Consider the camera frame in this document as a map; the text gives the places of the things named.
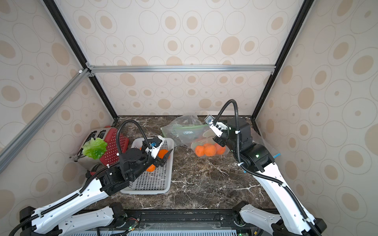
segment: dark marble surface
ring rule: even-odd
[[[124,116],[138,121],[147,137],[161,135],[160,127],[168,125],[175,116]],[[135,125],[126,125],[122,133],[134,139],[142,137]],[[240,201],[248,201],[257,208],[275,208],[265,190],[251,175],[236,165],[231,152],[217,157],[197,157],[186,147],[174,150],[170,189],[157,195],[128,195],[118,192],[98,201],[87,209],[99,209],[112,202],[121,202],[125,209],[230,209]]]

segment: lettuce leaf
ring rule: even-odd
[[[97,160],[106,152],[107,146],[108,144],[103,139],[91,138],[83,145],[83,154]]]

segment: orange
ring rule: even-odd
[[[155,166],[154,166],[154,165],[151,165],[151,166],[147,169],[148,172],[153,172],[154,170],[155,170]]]
[[[168,153],[168,150],[165,150],[165,149],[161,149],[158,153],[158,157],[160,157],[160,159],[163,159],[164,155]]]
[[[217,149],[217,155],[222,155],[226,151],[226,146],[222,147],[219,144],[214,144],[215,148]]]
[[[197,147],[195,147],[195,154],[198,157],[202,157],[203,155],[205,155],[205,148],[203,146],[197,146]]]
[[[217,153],[217,149],[214,145],[209,145],[205,148],[205,155],[206,156],[214,156]]]

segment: plastic bag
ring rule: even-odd
[[[181,142],[191,148],[198,157],[212,157],[227,154],[228,147],[215,143],[215,133],[206,125],[182,126],[176,129]]]
[[[176,129],[183,127],[183,126],[196,126],[202,125],[202,122],[198,120],[198,116],[196,115],[185,115],[180,116],[174,119],[169,125],[161,127],[160,130],[164,137],[171,138],[175,142],[176,146],[183,146],[184,144],[181,142],[178,134],[176,133]]]

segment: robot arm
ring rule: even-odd
[[[218,118],[230,103],[234,105],[235,117],[227,121],[227,132],[224,132],[222,130],[226,124],[218,122]],[[239,210],[244,222],[254,224],[270,234],[275,232],[274,235],[285,235],[284,231],[290,235],[321,235],[326,228],[324,221],[315,219],[306,210],[283,179],[269,151],[252,141],[251,127],[244,118],[238,116],[234,100],[229,100],[216,118],[207,116],[205,122],[216,134],[213,140],[222,147],[227,145],[238,166],[257,179],[280,213],[273,215],[247,204]],[[283,224],[277,227],[281,219]]]
[[[78,230],[108,226],[116,219],[123,219],[124,211],[120,204],[81,215],[73,214],[129,186],[130,181],[138,178],[151,165],[164,166],[172,150],[162,159],[156,156],[165,138],[157,136],[146,140],[141,149],[131,148],[120,154],[119,162],[96,172],[77,191],[44,207],[21,210],[21,223],[9,235],[13,236],[23,227],[21,236],[64,236]],[[122,220],[117,222],[118,225],[123,223]]]

